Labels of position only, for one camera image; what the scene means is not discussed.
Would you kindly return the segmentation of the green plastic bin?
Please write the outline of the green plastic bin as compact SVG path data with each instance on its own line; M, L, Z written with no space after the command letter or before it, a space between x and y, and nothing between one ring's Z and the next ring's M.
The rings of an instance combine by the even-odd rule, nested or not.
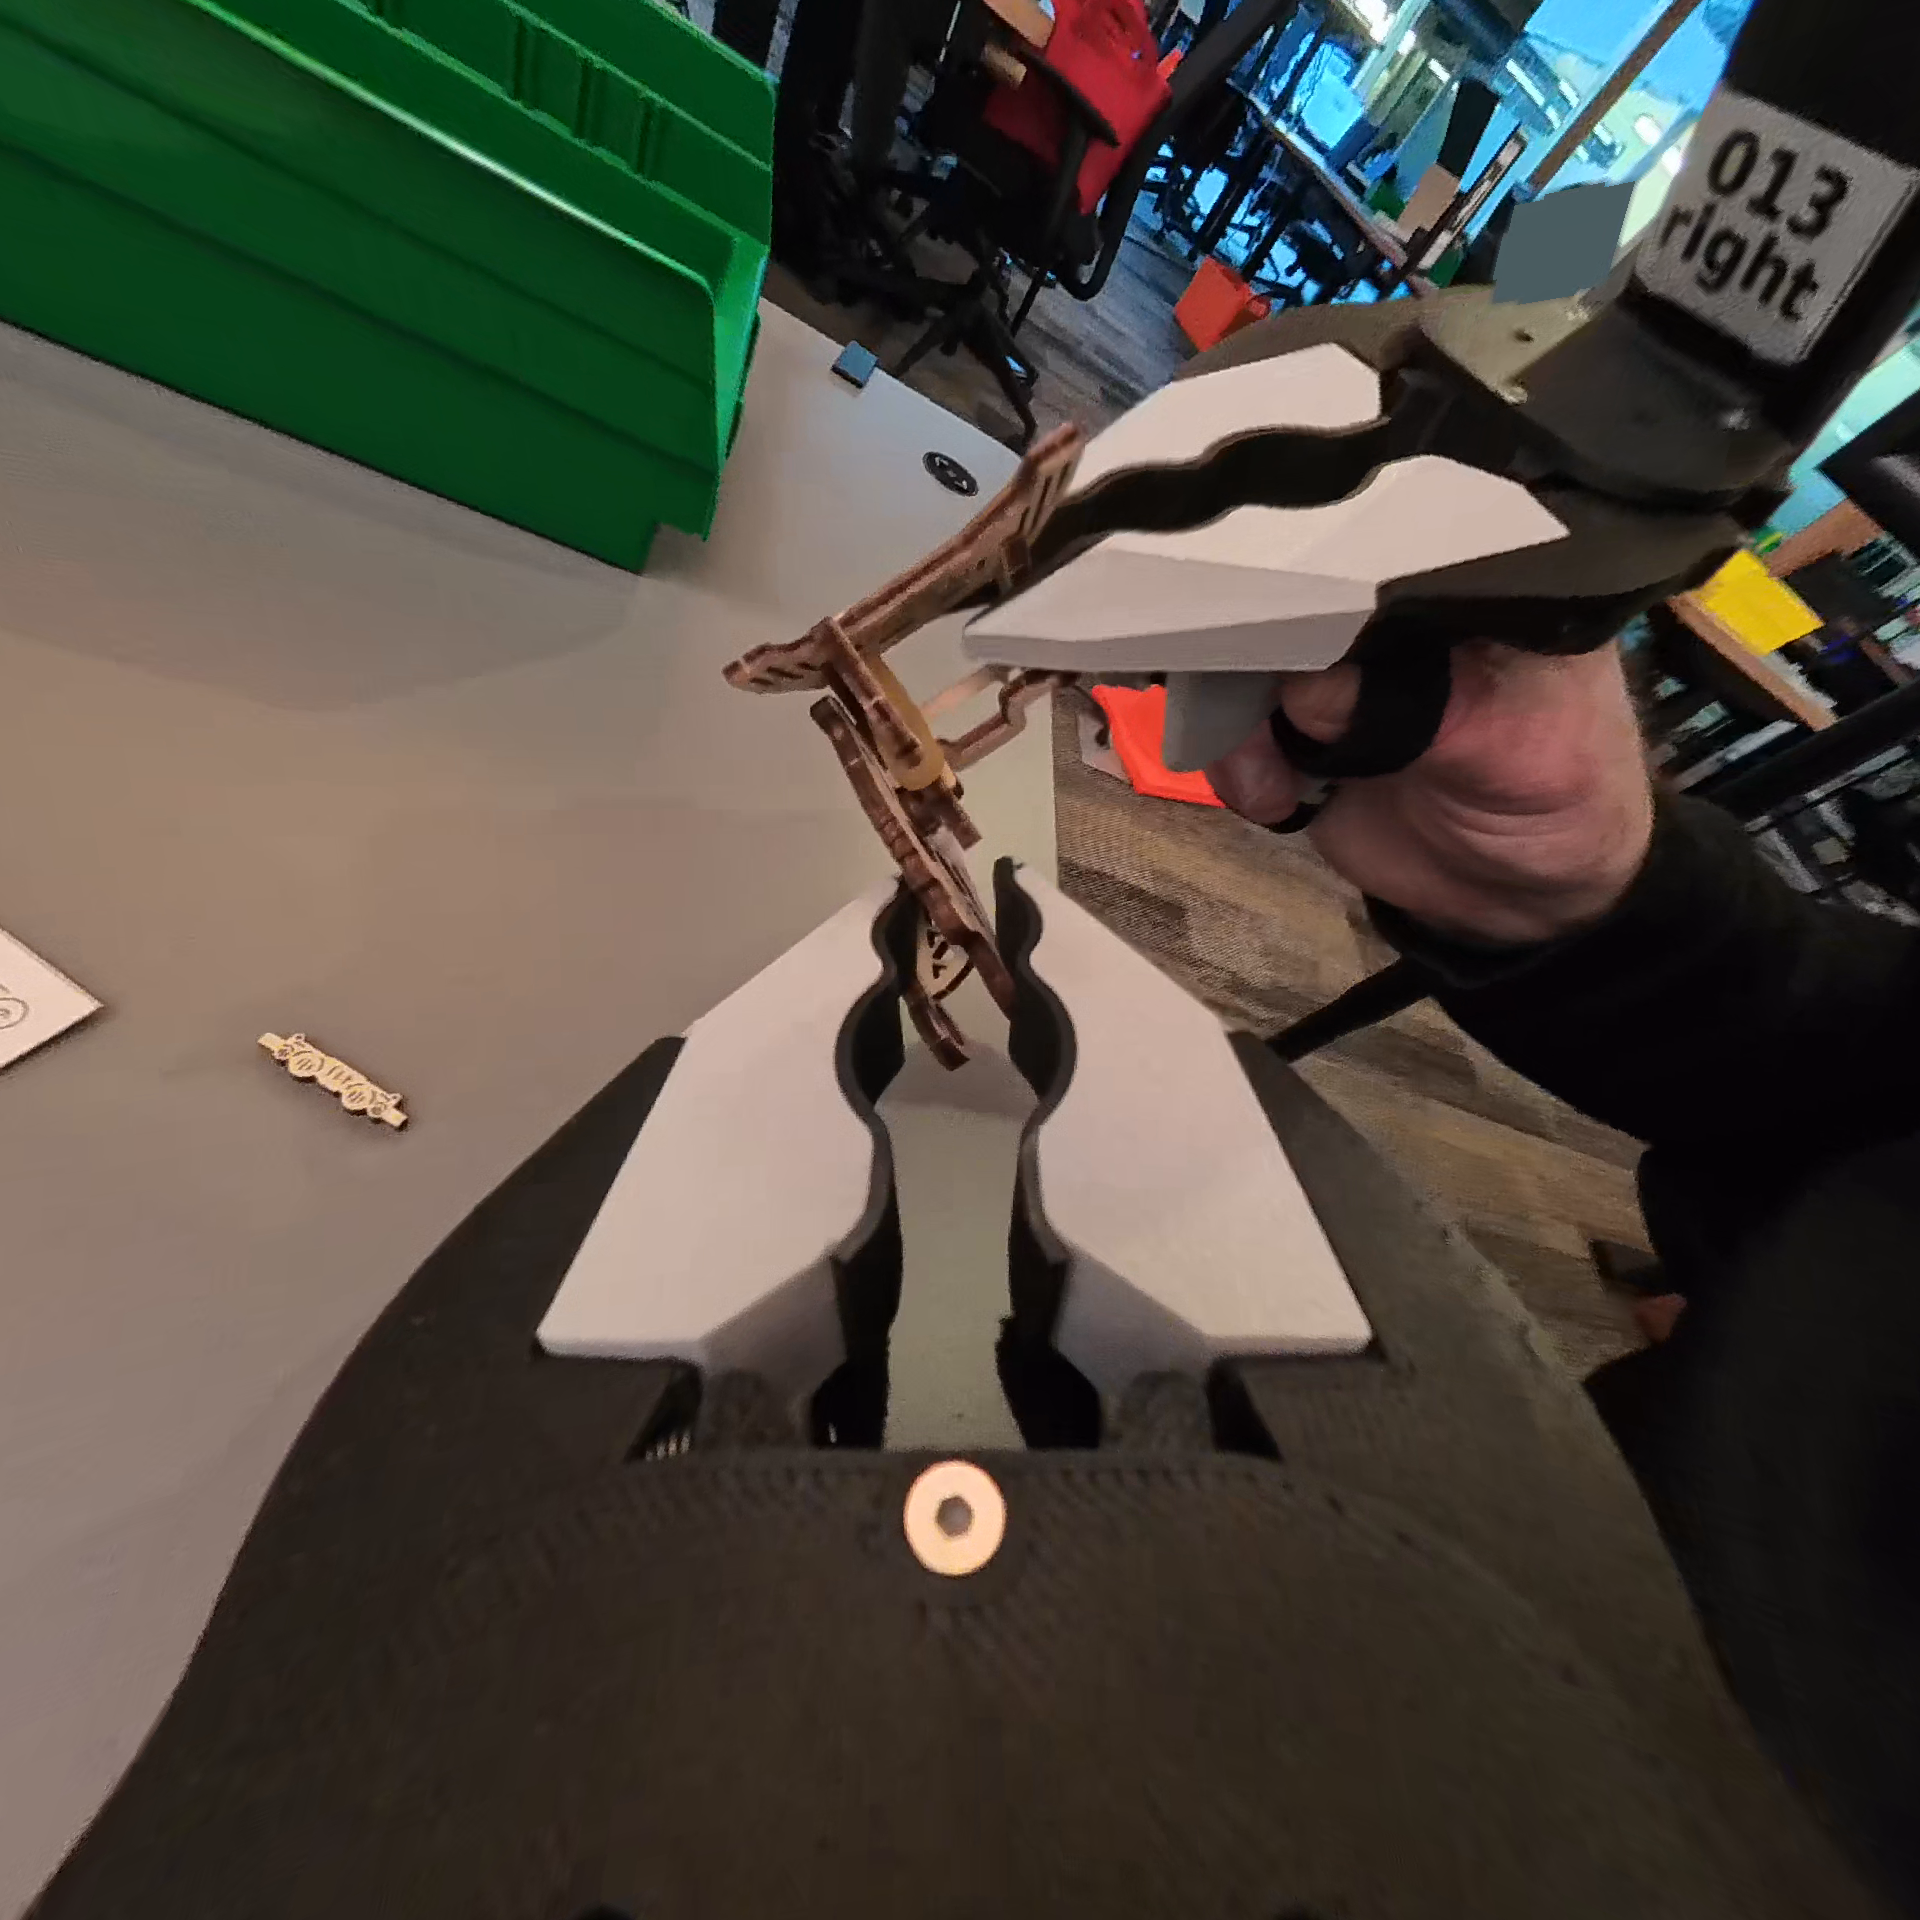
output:
M5 2L5 322L640 572L709 537L776 85L650 2Z

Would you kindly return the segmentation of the yellow sheet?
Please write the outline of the yellow sheet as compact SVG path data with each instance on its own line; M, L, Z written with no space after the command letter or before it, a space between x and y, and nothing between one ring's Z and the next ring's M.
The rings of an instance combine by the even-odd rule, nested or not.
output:
M1728 557L1692 591L1697 609L1725 629L1750 656L1776 656L1818 633L1822 614L1750 550Z

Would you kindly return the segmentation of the flat wooden label piece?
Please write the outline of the flat wooden label piece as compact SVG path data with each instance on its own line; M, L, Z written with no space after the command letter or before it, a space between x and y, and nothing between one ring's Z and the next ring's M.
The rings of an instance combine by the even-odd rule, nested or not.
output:
M256 1046L292 1080L310 1086L324 1097L330 1097L343 1112L405 1130L410 1114L401 1097L376 1082L376 1078L350 1064L343 1055L295 1030L280 1034L276 1030L260 1032Z

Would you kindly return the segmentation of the printed instruction sheet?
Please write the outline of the printed instruction sheet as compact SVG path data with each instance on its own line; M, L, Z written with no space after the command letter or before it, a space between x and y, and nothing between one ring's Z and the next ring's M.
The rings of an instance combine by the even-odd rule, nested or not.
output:
M103 1004L1 930L1 1070L93 1018Z

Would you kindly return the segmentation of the orange box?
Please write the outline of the orange box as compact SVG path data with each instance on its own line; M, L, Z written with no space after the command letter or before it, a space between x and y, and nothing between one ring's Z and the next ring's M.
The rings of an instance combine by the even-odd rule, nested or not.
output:
M1246 277L1204 255L1173 305L1173 322L1193 351L1208 351L1263 319L1272 309Z

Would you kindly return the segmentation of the person's right hand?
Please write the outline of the person's right hand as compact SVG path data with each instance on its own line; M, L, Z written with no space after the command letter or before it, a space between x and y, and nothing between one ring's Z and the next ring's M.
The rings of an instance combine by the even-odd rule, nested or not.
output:
M1430 748L1394 774L1332 784L1305 834L1344 882L1413 920L1529 945L1618 905L1655 808L1613 640L1580 656L1477 640L1450 653Z

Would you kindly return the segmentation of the orange plastic piece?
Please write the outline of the orange plastic piece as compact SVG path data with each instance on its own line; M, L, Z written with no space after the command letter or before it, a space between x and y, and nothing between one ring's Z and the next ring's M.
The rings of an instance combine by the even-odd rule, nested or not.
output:
M1109 750L1109 759L1138 794L1220 807L1204 773L1174 773L1162 760L1167 705L1162 685L1120 688L1094 682L1090 700L1096 708L1096 732Z

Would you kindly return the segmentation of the person's right forearm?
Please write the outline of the person's right forearm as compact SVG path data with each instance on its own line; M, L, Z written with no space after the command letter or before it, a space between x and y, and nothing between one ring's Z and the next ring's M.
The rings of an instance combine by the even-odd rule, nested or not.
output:
M1796 894L1717 807L1658 799L1622 898L1548 941L1369 913L1469 1040L1638 1140L1676 1198L1760 1213L1855 1160L1914 1178L1914 927Z

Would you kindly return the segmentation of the wooden model assembly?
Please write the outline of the wooden model assembly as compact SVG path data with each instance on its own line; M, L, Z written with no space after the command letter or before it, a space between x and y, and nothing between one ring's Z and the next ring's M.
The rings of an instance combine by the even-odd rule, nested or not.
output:
M966 977L1000 1012L1015 1006L1012 973L968 869L980 834L961 774L1015 741L1030 708L1070 688L1074 674L986 663L919 703L886 656L940 616L1025 582L1085 442L1076 425L1048 429L954 535L800 638L751 647L725 668L737 689L814 694L807 713L913 905L917 943L901 996L945 1070L968 1061L968 1038L945 1008Z

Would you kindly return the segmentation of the black office chair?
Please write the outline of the black office chair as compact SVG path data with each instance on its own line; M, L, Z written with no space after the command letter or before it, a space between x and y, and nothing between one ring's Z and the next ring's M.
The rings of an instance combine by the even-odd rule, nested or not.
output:
M994 4L964 4L964 10L978 16L978 28L949 39L917 119L917 142L940 164L886 167L870 180L884 201L905 204L905 226L892 226L881 204L842 198L853 222L848 244L822 255L822 273L839 296L926 322L892 362L893 377L906 377L934 351L964 351L986 369L1024 450L1039 432L1030 406L1037 365L1018 337L1034 298L1055 288L1090 303L1103 289L1140 193L1149 185L1176 193L1220 154L1210 134L1236 97L1232 82L1294 4L1222 6L1176 60L1160 60L1170 69L1167 105L1090 212L1076 206L1076 172L1088 134L1112 134L1090 106L1071 105L1079 124L1070 126L1054 164L1030 158L980 116L997 82L1015 87L1028 66L1041 69L1054 6L1045 40L1028 39Z

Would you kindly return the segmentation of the red jacket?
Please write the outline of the red jacket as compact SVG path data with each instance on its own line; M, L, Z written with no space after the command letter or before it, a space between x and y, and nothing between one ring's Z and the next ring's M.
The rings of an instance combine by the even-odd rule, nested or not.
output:
M1088 134L1076 172L1076 206L1090 212L1167 97L1170 69L1143 2L1055 2L1041 69L1028 66L1015 87L997 82L980 116L1030 158L1054 164L1070 126L1079 124L1071 105L1090 106L1111 129L1111 137Z

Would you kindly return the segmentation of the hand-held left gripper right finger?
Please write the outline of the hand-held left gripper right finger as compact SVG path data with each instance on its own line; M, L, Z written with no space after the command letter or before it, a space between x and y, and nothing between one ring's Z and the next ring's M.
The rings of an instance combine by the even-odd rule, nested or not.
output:
M1007 1048L1033 1095L997 1373L1030 1449L1094 1449L1166 1376L1353 1360L1373 1325L1262 1101L1271 1055L1084 905L994 869Z

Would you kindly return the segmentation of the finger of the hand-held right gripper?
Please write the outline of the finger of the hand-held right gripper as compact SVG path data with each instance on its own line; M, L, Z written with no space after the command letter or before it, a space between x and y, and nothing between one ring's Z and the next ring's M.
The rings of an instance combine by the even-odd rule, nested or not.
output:
M1388 463L1380 375L1320 342L1184 377L1094 432L1041 550L1255 550L1276 514L1318 511Z
M1414 454L1332 502L1103 535L973 614L959 645L973 664L1070 674L1313 669L1353 647L1384 585L1565 535L1510 477Z

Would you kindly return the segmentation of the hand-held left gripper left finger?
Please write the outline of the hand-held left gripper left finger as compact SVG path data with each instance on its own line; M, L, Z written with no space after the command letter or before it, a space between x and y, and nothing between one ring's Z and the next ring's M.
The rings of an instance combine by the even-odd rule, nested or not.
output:
M881 1442L902 1233L878 1106L919 930L902 884L872 886L660 1048L542 1353L749 1376L814 1445Z

